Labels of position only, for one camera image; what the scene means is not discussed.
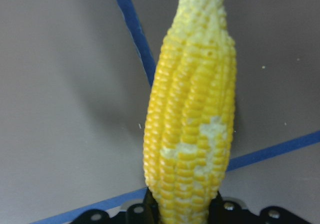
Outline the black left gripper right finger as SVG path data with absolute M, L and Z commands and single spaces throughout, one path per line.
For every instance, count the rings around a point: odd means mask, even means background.
M 296 213 L 276 205 L 252 212 L 240 199 L 217 192 L 208 207 L 207 223 L 310 223 Z

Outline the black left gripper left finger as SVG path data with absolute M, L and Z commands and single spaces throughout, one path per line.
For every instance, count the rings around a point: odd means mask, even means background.
M 125 207 L 113 217 L 107 211 L 89 209 L 76 217 L 72 223 L 160 223 L 159 213 L 152 192 L 147 190 L 142 202 Z

